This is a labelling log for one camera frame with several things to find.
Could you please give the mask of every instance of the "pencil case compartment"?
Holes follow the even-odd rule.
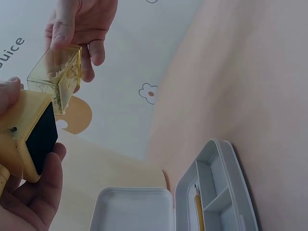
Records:
[[[178,231],[198,230],[194,184],[200,191],[206,231],[258,230],[244,176],[228,141],[210,140],[179,181],[175,193]]]

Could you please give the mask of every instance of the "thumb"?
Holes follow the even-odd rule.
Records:
[[[20,88],[20,79],[17,77],[10,78],[7,82],[0,82],[0,116],[17,102]]]
[[[75,31],[75,15],[78,7],[78,0],[58,1],[56,19],[52,30],[52,49],[61,48],[72,41]]]

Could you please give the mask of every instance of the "pencil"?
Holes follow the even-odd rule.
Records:
[[[204,223],[203,223],[203,211],[202,211],[200,191],[199,191],[196,184],[194,185],[194,188],[196,190],[196,196],[194,197],[194,202],[195,202],[195,205],[196,205],[199,231],[205,231],[204,230]]]

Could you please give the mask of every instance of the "cartoon print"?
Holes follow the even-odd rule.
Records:
[[[148,103],[154,104],[157,94],[157,86],[151,86],[148,83],[143,84],[139,90],[139,95],[147,100]]]
[[[82,99],[72,96],[64,115],[56,115],[58,129],[63,129],[71,134],[83,132],[91,123],[92,110]]]

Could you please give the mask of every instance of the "pencil sharpener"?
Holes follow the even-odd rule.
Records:
[[[52,96],[55,115],[63,115],[81,79],[80,46],[69,45],[53,51],[48,49],[27,78],[31,91]]]
[[[51,95],[21,90],[18,102],[0,117],[0,165],[35,183],[57,139]]]

